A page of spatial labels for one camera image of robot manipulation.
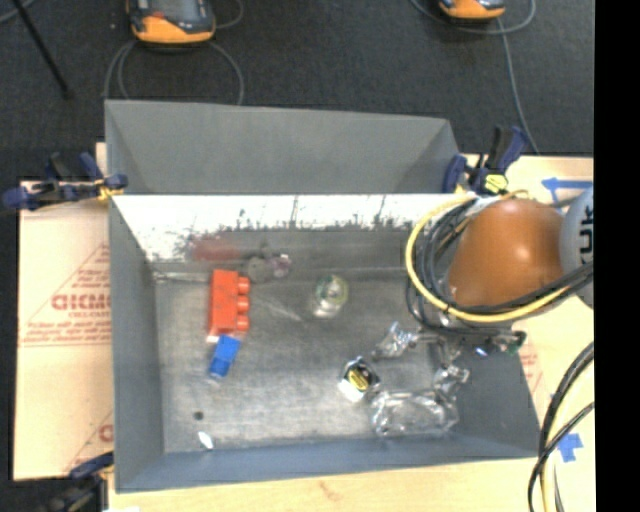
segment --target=clear plastic object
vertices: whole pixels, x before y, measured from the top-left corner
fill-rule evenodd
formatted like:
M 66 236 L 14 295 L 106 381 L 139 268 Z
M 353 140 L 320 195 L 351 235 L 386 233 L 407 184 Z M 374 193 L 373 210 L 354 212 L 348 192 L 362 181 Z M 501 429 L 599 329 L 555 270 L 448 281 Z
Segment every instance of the clear plastic object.
M 333 318 L 349 299 L 349 284 L 342 277 L 329 274 L 316 282 L 311 309 L 317 318 Z
M 433 388 L 448 401 L 454 401 L 460 386 L 469 380 L 471 372 L 455 365 L 441 366 L 433 376 Z
M 382 391 L 371 402 L 371 425 L 383 437 L 442 436 L 459 420 L 458 409 L 434 390 Z
M 393 322 L 387 334 L 376 345 L 371 353 L 374 361 L 400 357 L 409 347 L 415 347 L 418 334 L 401 329 L 398 322 Z

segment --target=black floor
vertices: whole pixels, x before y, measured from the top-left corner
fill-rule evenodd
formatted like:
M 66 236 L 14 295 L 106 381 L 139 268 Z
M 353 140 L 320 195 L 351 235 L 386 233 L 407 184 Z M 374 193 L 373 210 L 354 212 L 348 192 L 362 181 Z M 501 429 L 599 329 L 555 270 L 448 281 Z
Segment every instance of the black floor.
M 233 57 L 245 105 L 404 113 L 448 119 L 461 151 L 487 151 L 495 125 L 528 129 L 530 152 L 592 156 L 595 0 L 507 0 L 505 39 L 454 26 L 435 0 L 243 0 L 216 43 Z M 104 135 L 107 70 L 131 41 L 124 0 L 36 0 L 28 13 L 74 93 L 64 99 L 13 4 L 0 0 L 0 191 L 68 160 Z M 235 0 L 215 0 L 219 22 Z M 134 48 L 122 82 L 134 98 L 234 103 L 239 82 L 209 46 L 181 55 Z M 118 76 L 107 94 L 122 97 Z M 0 217 L 0 511 L 30 511 L 61 482 L 9 483 L 16 337 L 16 226 Z

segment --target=black and yellow object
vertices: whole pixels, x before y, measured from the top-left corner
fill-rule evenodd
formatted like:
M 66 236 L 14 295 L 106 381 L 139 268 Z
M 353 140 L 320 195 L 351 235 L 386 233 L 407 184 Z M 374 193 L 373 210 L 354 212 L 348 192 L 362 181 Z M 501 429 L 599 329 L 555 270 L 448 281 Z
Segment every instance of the black and yellow object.
M 180 46 L 211 39 L 215 16 L 209 0 L 126 0 L 133 34 L 152 45 Z
M 463 21 L 488 21 L 504 13 L 504 0 L 439 0 L 448 16 Z

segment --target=gray box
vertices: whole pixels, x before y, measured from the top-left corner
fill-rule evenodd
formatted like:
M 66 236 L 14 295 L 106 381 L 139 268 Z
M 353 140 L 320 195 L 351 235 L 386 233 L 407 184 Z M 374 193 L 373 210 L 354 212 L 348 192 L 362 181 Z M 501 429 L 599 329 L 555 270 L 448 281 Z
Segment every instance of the gray box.
M 538 423 L 517 357 L 464 354 L 471 381 L 447 436 L 381 439 L 337 383 L 394 320 L 410 326 L 403 249 L 411 220 L 446 197 L 138 195 L 110 209 L 116 488 L 120 492 L 531 457 Z M 194 261 L 198 240 L 223 251 Z M 251 328 L 229 375 L 207 376 L 208 276 L 244 271 L 268 246 L 293 263 L 255 284 Z M 315 280 L 338 273 L 350 298 L 310 314 Z M 428 386 L 425 346 L 375 368 L 390 388 Z M 211 435 L 213 450 L 198 442 Z
M 105 102 L 109 172 L 129 193 L 439 193 L 448 121 L 158 101 Z

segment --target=blue clamp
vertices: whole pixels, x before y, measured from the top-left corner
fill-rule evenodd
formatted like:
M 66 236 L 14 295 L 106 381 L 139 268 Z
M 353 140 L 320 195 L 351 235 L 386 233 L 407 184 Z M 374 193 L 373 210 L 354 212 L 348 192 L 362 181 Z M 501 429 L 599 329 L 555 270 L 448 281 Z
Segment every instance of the blue clamp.
M 461 154 L 455 155 L 445 171 L 442 192 L 451 194 L 460 186 L 478 195 L 503 194 L 509 184 L 506 172 L 529 144 L 525 133 L 517 127 L 496 127 L 494 141 L 487 158 L 475 167 L 467 164 Z
M 62 184 L 61 174 L 69 175 L 69 172 L 61 161 L 60 155 L 54 153 L 45 166 L 43 181 L 34 184 L 30 191 L 27 187 L 21 186 L 6 190 L 2 194 L 2 203 L 5 208 L 34 211 L 45 206 L 82 199 L 104 199 L 114 193 L 120 193 L 129 184 L 125 174 L 105 177 L 94 158 L 87 152 L 82 153 L 79 160 L 85 172 L 82 180 L 89 178 L 89 183 Z
M 71 480 L 82 480 L 84 478 L 89 478 L 96 473 L 99 473 L 103 469 L 108 468 L 109 466 L 113 466 L 115 462 L 113 452 L 103 453 L 102 455 L 98 455 L 93 459 L 83 462 L 79 466 L 74 467 L 69 472 L 69 478 Z
M 226 377 L 239 349 L 240 340 L 226 334 L 221 335 L 209 365 L 209 375 L 214 378 Z

